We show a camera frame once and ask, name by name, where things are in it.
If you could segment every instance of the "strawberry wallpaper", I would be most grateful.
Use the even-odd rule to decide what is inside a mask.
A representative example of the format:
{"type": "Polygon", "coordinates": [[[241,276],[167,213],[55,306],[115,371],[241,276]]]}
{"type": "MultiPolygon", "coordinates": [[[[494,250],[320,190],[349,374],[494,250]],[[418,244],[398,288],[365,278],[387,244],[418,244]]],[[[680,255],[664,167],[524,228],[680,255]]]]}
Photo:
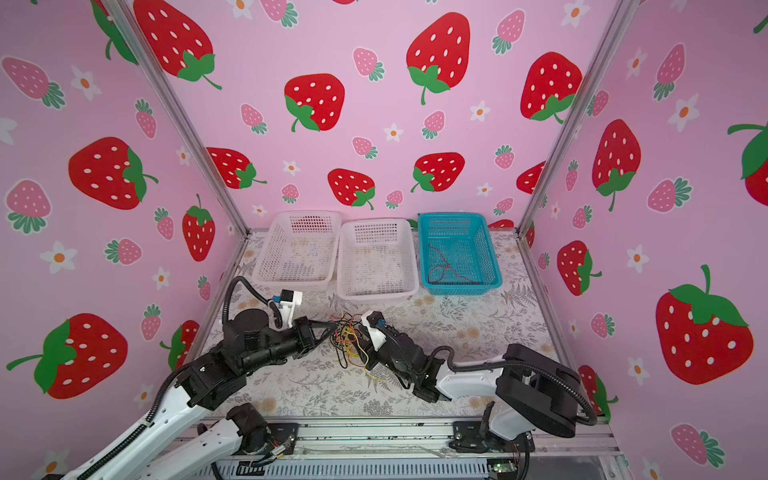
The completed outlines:
{"type": "Polygon", "coordinates": [[[42,478],[146,412],[239,236],[100,2],[13,2],[0,45],[0,477],[42,478]]]}
{"type": "Polygon", "coordinates": [[[756,471],[766,15],[758,1],[642,2],[528,230],[634,478],[756,471]]]}
{"type": "Polygon", "coordinates": [[[509,227],[614,4],[133,7],[250,226],[268,227],[280,211],[322,209],[346,219],[464,210],[509,227]]]}

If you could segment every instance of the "blue basket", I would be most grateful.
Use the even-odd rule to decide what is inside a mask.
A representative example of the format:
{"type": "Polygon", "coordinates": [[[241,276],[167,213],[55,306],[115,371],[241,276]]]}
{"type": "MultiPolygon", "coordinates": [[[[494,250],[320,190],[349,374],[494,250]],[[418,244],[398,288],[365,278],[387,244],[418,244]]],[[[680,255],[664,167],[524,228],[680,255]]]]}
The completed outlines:
{"type": "Polygon", "coordinates": [[[420,215],[419,256],[422,283],[432,295],[482,295],[502,285],[480,214],[420,215]]]}

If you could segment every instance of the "red strawberry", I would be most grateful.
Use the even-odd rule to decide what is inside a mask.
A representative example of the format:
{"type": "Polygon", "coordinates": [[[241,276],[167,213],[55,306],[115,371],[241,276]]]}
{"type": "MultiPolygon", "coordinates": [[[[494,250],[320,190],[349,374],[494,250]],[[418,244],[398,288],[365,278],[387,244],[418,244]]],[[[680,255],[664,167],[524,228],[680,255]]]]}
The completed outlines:
{"type": "Polygon", "coordinates": [[[344,105],[344,85],[329,73],[302,75],[288,80],[286,108],[308,130],[326,131],[336,126],[344,105]]]}
{"type": "Polygon", "coordinates": [[[603,381],[600,380],[600,377],[589,365],[580,366],[578,373],[581,377],[581,383],[584,384],[584,388],[587,390],[587,397],[589,397],[589,403],[592,404],[594,412],[598,415],[605,415],[605,419],[610,422],[611,409],[608,404],[618,402],[619,398],[614,396],[612,400],[608,400],[603,381]]]}
{"type": "Polygon", "coordinates": [[[144,311],[144,318],[141,320],[141,335],[148,342],[157,335],[160,329],[160,307],[154,303],[144,311]]]}
{"type": "Polygon", "coordinates": [[[565,189],[569,192],[576,186],[576,180],[578,180],[578,162],[574,159],[571,160],[571,164],[568,165],[568,173],[565,174],[565,189]]]}
{"type": "Polygon", "coordinates": [[[681,285],[656,305],[661,352],[670,371],[694,385],[711,382],[739,368],[752,355],[752,333],[739,310],[722,296],[710,295],[710,268],[702,265],[707,290],[681,285]]]}
{"type": "Polygon", "coordinates": [[[208,277],[201,276],[197,279],[197,289],[200,291],[200,298],[206,302],[210,300],[210,282],[208,277]]]}
{"type": "Polygon", "coordinates": [[[328,185],[342,205],[362,207],[368,204],[373,210],[371,199],[376,195],[376,184],[368,175],[336,168],[328,172],[328,185]]]}
{"type": "Polygon", "coordinates": [[[592,255],[580,240],[570,242],[560,249],[557,264],[565,286],[575,296],[587,291],[590,277],[603,275],[602,272],[592,273],[592,255]]]}
{"type": "Polygon", "coordinates": [[[699,465],[709,462],[714,468],[725,466],[725,452],[720,443],[704,430],[699,432],[693,425],[681,423],[670,430],[670,435],[674,444],[699,465]]]}
{"type": "Polygon", "coordinates": [[[256,132],[259,135],[266,133],[264,117],[256,108],[253,108],[248,104],[242,104],[240,106],[240,116],[243,118],[243,123],[248,125],[251,131],[256,132]]]}
{"type": "Polygon", "coordinates": [[[141,258],[141,247],[130,238],[124,238],[119,243],[117,240],[112,240],[110,243],[107,243],[104,255],[112,263],[131,265],[141,258]]]}
{"type": "Polygon", "coordinates": [[[203,208],[199,194],[197,205],[190,207],[181,221],[181,232],[184,234],[184,240],[187,242],[187,248],[193,260],[196,262],[205,260],[210,246],[214,243],[216,224],[210,212],[203,208]]]}
{"type": "Polygon", "coordinates": [[[592,207],[590,207],[589,205],[584,205],[583,207],[579,207],[576,210],[572,223],[574,228],[578,228],[579,230],[582,230],[584,227],[587,226],[587,223],[590,223],[591,221],[592,221],[592,207]]]}
{"type": "Polygon", "coordinates": [[[174,77],[188,81],[214,71],[214,47],[208,35],[191,18],[163,0],[135,0],[134,14],[160,66],[174,77]]]}
{"type": "Polygon", "coordinates": [[[5,196],[5,205],[13,210],[6,217],[13,230],[29,235],[48,225],[44,218],[51,214],[51,201],[43,187],[32,180],[20,180],[5,196]]]}
{"type": "Polygon", "coordinates": [[[136,208],[147,193],[149,178],[139,157],[115,137],[106,137],[72,155],[69,179],[78,190],[119,210],[136,208]]]}
{"type": "Polygon", "coordinates": [[[438,133],[445,128],[445,112],[437,110],[435,113],[430,114],[424,119],[424,128],[422,128],[422,136],[427,140],[431,140],[438,136],[438,133]]]}
{"type": "Polygon", "coordinates": [[[293,28],[299,23],[299,12],[293,3],[287,3],[286,0],[261,0],[261,6],[273,22],[280,22],[284,28],[293,28]]]}
{"type": "Polygon", "coordinates": [[[370,81],[379,81],[384,78],[384,65],[373,51],[366,48],[355,48],[352,57],[355,59],[357,73],[363,77],[368,77],[370,81]]]}
{"type": "Polygon", "coordinates": [[[419,34],[408,47],[406,64],[411,80],[438,94],[455,87],[469,65],[469,20],[460,13],[446,13],[419,34]]]}
{"type": "Polygon", "coordinates": [[[600,90],[598,94],[594,95],[587,105],[587,115],[590,117],[597,117],[608,105],[608,92],[600,90]]]}
{"type": "Polygon", "coordinates": [[[563,123],[558,113],[573,103],[581,85],[581,70],[566,57],[550,51],[539,57],[528,70],[520,112],[531,120],[554,119],[563,123]]]}
{"type": "Polygon", "coordinates": [[[402,203],[402,191],[393,190],[386,196],[386,206],[390,210],[394,210],[402,203]]]}
{"type": "Polygon", "coordinates": [[[515,161],[515,154],[509,145],[502,145],[496,150],[496,160],[494,162],[502,170],[510,168],[513,161],[515,161]]]}
{"type": "Polygon", "coordinates": [[[542,270],[549,266],[549,253],[542,253],[538,256],[538,267],[542,270]]]}
{"type": "Polygon", "coordinates": [[[521,9],[515,10],[498,23],[496,27],[498,36],[493,38],[493,49],[496,55],[503,55],[507,50],[512,50],[512,44],[523,35],[524,23],[525,12],[521,9]]]}
{"type": "Polygon", "coordinates": [[[256,168],[248,157],[229,148],[206,147],[224,184],[234,190],[250,187],[253,182],[265,184],[265,180],[256,180],[256,168]]]}
{"type": "Polygon", "coordinates": [[[174,219],[168,216],[168,210],[158,207],[154,211],[154,221],[157,222],[157,232],[165,240],[174,238],[174,219]]]}
{"type": "Polygon", "coordinates": [[[32,359],[35,382],[55,399],[70,399],[87,392],[115,373],[128,355],[128,342],[112,325],[92,313],[79,313],[54,328],[43,342],[41,355],[10,362],[5,368],[32,359]]]}
{"type": "Polygon", "coordinates": [[[493,209],[493,214],[494,215],[504,215],[504,214],[506,214],[508,211],[510,211],[512,209],[512,204],[514,202],[515,201],[511,197],[505,198],[504,200],[502,200],[502,201],[500,201],[500,202],[498,202],[496,204],[496,208],[493,209]]]}
{"type": "Polygon", "coordinates": [[[379,155],[379,151],[373,146],[373,142],[363,137],[354,137],[352,139],[352,146],[355,148],[355,152],[368,160],[376,158],[379,155]]]}
{"type": "Polygon", "coordinates": [[[190,346],[197,336],[197,330],[200,325],[194,320],[187,320],[174,332],[174,336],[170,341],[170,346],[166,346],[162,341],[160,346],[164,349],[170,350],[168,352],[168,366],[171,371],[176,370],[184,364],[184,360],[187,359],[187,354],[190,352],[190,346]]]}
{"type": "Polygon", "coordinates": [[[659,65],[659,71],[656,72],[656,83],[654,85],[654,98],[656,101],[662,101],[674,90],[674,82],[680,78],[685,69],[685,45],[678,43],[672,47],[667,57],[659,65]]]}
{"type": "Polygon", "coordinates": [[[592,317],[591,325],[592,331],[602,339],[606,339],[608,336],[613,336],[614,332],[616,332],[616,323],[614,322],[613,317],[607,313],[605,315],[598,313],[592,317]]]}
{"type": "Polygon", "coordinates": [[[623,120],[605,128],[592,165],[592,184],[603,197],[613,195],[609,212],[614,211],[616,192],[629,187],[641,160],[640,143],[623,120]]]}
{"type": "Polygon", "coordinates": [[[759,130],[741,155],[741,168],[746,191],[752,198],[768,205],[768,124],[738,124],[728,128],[728,134],[741,130],[759,130]]]}
{"type": "Polygon", "coordinates": [[[648,195],[648,208],[666,214],[690,200],[693,189],[685,178],[679,177],[674,183],[667,178],[648,195]]]}
{"type": "Polygon", "coordinates": [[[10,55],[2,58],[2,67],[22,94],[41,101],[48,108],[59,110],[64,107],[64,92],[56,82],[48,81],[42,68],[10,55]]]}
{"type": "Polygon", "coordinates": [[[512,220],[502,219],[497,222],[488,225],[488,228],[515,228],[515,222],[512,220]]]}
{"type": "Polygon", "coordinates": [[[541,162],[520,174],[518,177],[518,190],[533,195],[533,190],[536,188],[538,178],[541,176],[541,171],[544,170],[544,164],[546,163],[541,162]]]}
{"type": "Polygon", "coordinates": [[[424,155],[413,167],[413,180],[418,183],[411,193],[419,186],[424,191],[442,192],[455,183],[465,163],[464,157],[455,152],[424,155]]]}
{"type": "Polygon", "coordinates": [[[283,194],[283,201],[287,204],[294,204],[296,200],[299,200],[299,189],[294,184],[287,184],[281,193],[283,194]]]}

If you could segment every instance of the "pink strawberry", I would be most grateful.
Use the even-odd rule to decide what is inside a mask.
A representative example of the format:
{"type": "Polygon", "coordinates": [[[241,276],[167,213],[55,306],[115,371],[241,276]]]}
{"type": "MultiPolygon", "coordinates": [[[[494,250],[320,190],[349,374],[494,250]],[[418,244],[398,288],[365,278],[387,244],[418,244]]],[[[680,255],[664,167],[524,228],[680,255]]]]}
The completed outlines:
{"type": "Polygon", "coordinates": [[[502,200],[502,201],[500,201],[500,202],[498,202],[496,204],[496,208],[493,209],[493,214],[494,215],[504,215],[504,214],[506,214],[508,211],[510,211],[510,209],[512,209],[512,204],[514,202],[515,201],[512,198],[510,198],[510,197],[509,198],[505,198],[504,200],[502,200]]]}
{"type": "Polygon", "coordinates": [[[400,190],[393,190],[389,195],[386,196],[386,206],[391,210],[396,209],[401,203],[402,191],[400,190]]]}
{"type": "Polygon", "coordinates": [[[210,282],[206,276],[197,279],[197,288],[200,290],[200,298],[206,302],[210,300],[210,282]]]}
{"type": "Polygon", "coordinates": [[[542,270],[549,266],[549,253],[544,252],[538,256],[538,267],[542,270]]]}
{"type": "Polygon", "coordinates": [[[299,189],[294,184],[287,184],[283,187],[283,201],[287,204],[294,204],[299,199],[299,189]]]}
{"type": "Polygon", "coordinates": [[[584,227],[587,226],[587,223],[590,223],[591,221],[592,221],[592,207],[590,207],[589,205],[584,205],[583,207],[579,207],[578,210],[576,210],[572,223],[574,228],[578,228],[579,230],[582,230],[584,227]]]}
{"type": "Polygon", "coordinates": [[[43,219],[51,214],[51,202],[43,187],[32,180],[19,181],[5,196],[5,204],[13,210],[6,217],[13,230],[29,235],[47,227],[43,219]]]}
{"type": "Polygon", "coordinates": [[[158,207],[154,211],[154,221],[157,222],[157,232],[165,240],[174,238],[174,219],[168,216],[168,210],[158,207]]]}
{"type": "Polygon", "coordinates": [[[141,258],[141,247],[129,238],[120,240],[120,243],[117,240],[112,240],[107,243],[104,254],[107,256],[107,260],[112,263],[131,265],[141,258]]]}
{"type": "Polygon", "coordinates": [[[48,108],[59,110],[64,107],[64,92],[56,82],[48,81],[42,68],[10,55],[2,58],[2,67],[22,94],[41,101],[48,108]]]}
{"type": "Polygon", "coordinates": [[[648,195],[648,208],[666,214],[673,207],[680,208],[690,200],[693,189],[685,178],[678,177],[674,183],[667,178],[648,195]]]}
{"type": "Polygon", "coordinates": [[[373,51],[367,48],[355,48],[352,54],[355,59],[357,72],[370,81],[379,81],[384,78],[384,65],[376,57],[373,51]]]}
{"type": "Polygon", "coordinates": [[[523,34],[525,12],[518,9],[507,15],[496,27],[498,37],[493,38],[493,49],[496,55],[503,55],[512,50],[512,44],[523,34]]]}
{"type": "Polygon", "coordinates": [[[589,101],[589,105],[587,105],[587,115],[590,117],[597,117],[605,109],[606,105],[608,105],[608,92],[600,90],[598,94],[592,97],[589,101]]]}
{"type": "Polygon", "coordinates": [[[299,13],[293,8],[293,3],[286,3],[286,0],[261,0],[261,6],[273,22],[280,22],[284,28],[293,28],[299,23],[299,13]]]}
{"type": "Polygon", "coordinates": [[[598,313],[592,318],[592,331],[595,332],[600,338],[605,339],[608,336],[613,336],[616,331],[616,323],[607,313],[603,315],[598,313]]]}
{"type": "Polygon", "coordinates": [[[151,140],[157,133],[157,121],[152,116],[152,109],[143,98],[139,98],[136,100],[136,110],[138,110],[136,121],[139,123],[139,128],[151,140]]]}
{"type": "Polygon", "coordinates": [[[141,320],[141,335],[148,342],[154,338],[160,329],[160,307],[154,303],[144,311],[144,318],[141,320]]]}
{"type": "Polygon", "coordinates": [[[352,146],[355,148],[355,152],[361,157],[365,157],[368,160],[376,158],[379,155],[379,151],[373,146],[373,142],[363,137],[354,137],[352,139],[352,146]]]}
{"type": "Polygon", "coordinates": [[[502,145],[496,150],[496,165],[502,170],[507,170],[512,166],[512,162],[515,161],[515,153],[512,151],[512,147],[509,145],[502,145]]]}
{"type": "Polygon", "coordinates": [[[704,430],[699,432],[693,425],[681,423],[670,430],[670,435],[674,444],[699,465],[707,462],[714,468],[725,465],[725,452],[720,443],[704,430]]]}
{"type": "Polygon", "coordinates": [[[251,131],[256,132],[259,135],[266,133],[264,117],[256,108],[253,108],[248,104],[242,104],[240,106],[240,116],[243,118],[243,123],[248,125],[251,131]]]}
{"type": "Polygon", "coordinates": [[[680,78],[685,69],[685,45],[678,43],[672,47],[667,57],[659,65],[654,85],[654,99],[662,101],[674,90],[674,82],[680,78]]]}
{"type": "Polygon", "coordinates": [[[445,128],[445,112],[437,110],[424,119],[424,128],[422,135],[427,140],[437,137],[438,133],[445,128]]]}
{"type": "Polygon", "coordinates": [[[569,192],[576,186],[576,180],[578,180],[578,162],[574,159],[571,160],[571,164],[568,165],[568,173],[565,174],[565,188],[569,192]]]}

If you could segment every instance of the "table surface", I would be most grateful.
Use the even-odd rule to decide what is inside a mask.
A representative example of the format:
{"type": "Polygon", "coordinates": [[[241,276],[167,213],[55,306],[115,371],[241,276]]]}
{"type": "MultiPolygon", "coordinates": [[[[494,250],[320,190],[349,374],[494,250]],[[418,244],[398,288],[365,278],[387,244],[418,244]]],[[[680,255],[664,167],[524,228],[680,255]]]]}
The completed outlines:
{"type": "MultiPolygon", "coordinates": [[[[413,233],[418,258],[418,235],[413,233]]],[[[266,232],[253,232],[237,274],[250,279],[266,232]]],[[[397,303],[355,305],[336,295],[336,274],[327,291],[305,292],[296,317],[328,320],[341,312],[380,310],[387,322],[408,333],[429,353],[436,346],[450,345],[455,361],[489,359],[506,351],[509,343],[521,343],[557,360],[538,301],[531,289],[515,235],[491,232],[504,283],[482,296],[432,296],[419,291],[397,303]]],[[[269,298],[279,294],[256,283],[269,298]]],[[[264,308],[242,285],[232,295],[230,318],[247,308],[264,308]]],[[[221,312],[203,349],[206,352],[222,338],[221,312]]],[[[377,366],[371,375],[362,368],[342,369],[336,350],[324,342],[308,356],[290,359],[282,366],[258,370],[245,388],[232,395],[214,416],[222,417],[234,406],[252,402],[265,417],[456,417],[482,414],[492,397],[464,397],[451,402],[427,403],[404,390],[388,369],[377,366]]]]}

